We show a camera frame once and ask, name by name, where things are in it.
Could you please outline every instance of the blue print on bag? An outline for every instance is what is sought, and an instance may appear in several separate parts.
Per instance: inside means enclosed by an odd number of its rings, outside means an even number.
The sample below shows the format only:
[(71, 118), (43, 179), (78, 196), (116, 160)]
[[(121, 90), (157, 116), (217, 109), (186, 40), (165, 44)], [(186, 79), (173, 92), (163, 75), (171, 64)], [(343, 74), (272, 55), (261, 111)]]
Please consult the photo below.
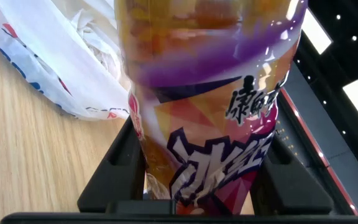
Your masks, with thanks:
[[(20, 72), (20, 74), (23, 76), (23, 78), (26, 78), (26, 75), (24, 72), (19, 68), (19, 66), (16, 65), (16, 63), (11, 62), (11, 58), (5, 53), (3, 49), (0, 48), (0, 52), (3, 54), (3, 56), (6, 57), (6, 59), (17, 69), (17, 71)], [(31, 82), (30, 85), (32, 85), (36, 90), (38, 90), (40, 93), (44, 93), (44, 91), (41, 90), (41, 85), (37, 82)]]

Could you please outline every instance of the wooden surface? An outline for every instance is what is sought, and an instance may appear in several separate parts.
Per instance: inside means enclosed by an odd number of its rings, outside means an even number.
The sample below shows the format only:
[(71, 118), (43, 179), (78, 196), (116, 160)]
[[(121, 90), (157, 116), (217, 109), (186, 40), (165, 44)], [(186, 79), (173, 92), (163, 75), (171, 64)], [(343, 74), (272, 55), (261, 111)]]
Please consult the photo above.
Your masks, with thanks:
[[(0, 53), (0, 219), (76, 212), (76, 201), (124, 120), (60, 114)], [(253, 213), (250, 198), (243, 208)]]

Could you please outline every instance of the black plastic holder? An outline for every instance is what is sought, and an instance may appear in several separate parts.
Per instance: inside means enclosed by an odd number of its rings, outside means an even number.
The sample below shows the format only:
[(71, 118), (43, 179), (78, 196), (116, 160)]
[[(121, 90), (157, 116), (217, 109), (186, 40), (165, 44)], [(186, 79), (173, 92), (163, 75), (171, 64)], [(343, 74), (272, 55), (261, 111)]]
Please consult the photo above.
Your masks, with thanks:
[(142, 200), (145, 160), (130, 118), (77, 201), (80, 212), (106, 212), (109, 203)]

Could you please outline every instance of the red stripe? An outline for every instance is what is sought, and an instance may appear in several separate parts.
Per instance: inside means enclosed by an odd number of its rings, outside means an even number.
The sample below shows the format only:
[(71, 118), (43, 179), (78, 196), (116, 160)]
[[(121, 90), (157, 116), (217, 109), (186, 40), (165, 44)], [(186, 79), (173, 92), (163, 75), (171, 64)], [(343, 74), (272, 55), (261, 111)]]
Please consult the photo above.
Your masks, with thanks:
[(329, 166), (328, 160), (325, 158), (322, 150), (318, 146), (318, 144), (316, 142), (316, 139), (311, 134), (311, 132), (310, 132), (309, 128), (307, 127), (305, 121), (300, 116), (298, 109), (296, 108), (296, 106), (292, 102), (292, 100), (291, 100), (290, 96), (288, 95), (287, 91), (284, 88), (282, 88), (281, 93), (283, 94), (283, 96), (284, 96), (285, 100), (287, 101), (287, 103), (290, 105), (290, 107), (291, 107), (292, 111), (294, 112), (294, 114), (296, 115), (296, 113), (298, 113), (298, 116), (296, 116), (296, 118), (297, 118), (298, 122), (300, 123), (302, 129), (305, 131), (306, 135), (308, 136), (309, 141), (313, 145), (313, 149), (316, 151), (317, 155), (319, 155), (319, 158), (321, 159), (321, 162), (323, 162), (324, 166), (327, 168), (331, 178), (335, 182), (335, 184), (338, 187), (338, 189), (341, 191), (343, 197), (346, 199), (346, 202), (349, 204), (349, 206), (351, 208), (353, 207), (352, 208), (353, 213), (355, 215), (358, 215), (358, 210), (357, 210), (356, 206), (354, 205), (352, 199), (350, 198), (349, 194), (346, 192), (345, 188), (343, 187), (341, 181), (338, 179), (338, 176), (335, 174), (334, 170)]
[(15, 30), (11, 27), (11, 25), (9, 24), (3, 24), (3, 26), (5, 27), (5, 29), (7, 29), (11, 35), (14, 37), (14, 38), (17, 38), (17, 35), (16, 35), (16, 32)]

